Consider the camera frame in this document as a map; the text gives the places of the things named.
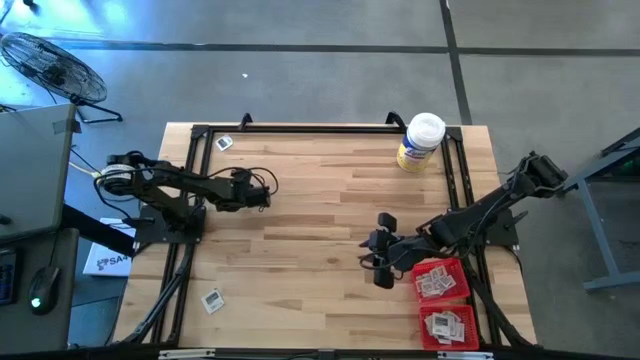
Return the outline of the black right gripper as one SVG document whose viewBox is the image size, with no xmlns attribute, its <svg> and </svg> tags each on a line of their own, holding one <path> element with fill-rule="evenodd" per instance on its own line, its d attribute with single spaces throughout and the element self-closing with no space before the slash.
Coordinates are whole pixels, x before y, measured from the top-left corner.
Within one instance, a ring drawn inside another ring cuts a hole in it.
<svg viewBox="0 0 640 360">
<path fill-rule="evenodd" d="M 374 284 L 392 289 L 396 279 L 393 269 L 404 273 L 420 262 L 420 236 L 397 235 L 397 219 L 389 213 L 380 213 L 377 224 L 379 229 L 372 232 L 369 240 L 358 245 L 360 248 L 369 248 L 373 253 L 359 256 L 359 264 L 372 264 Z"/>
</svg>

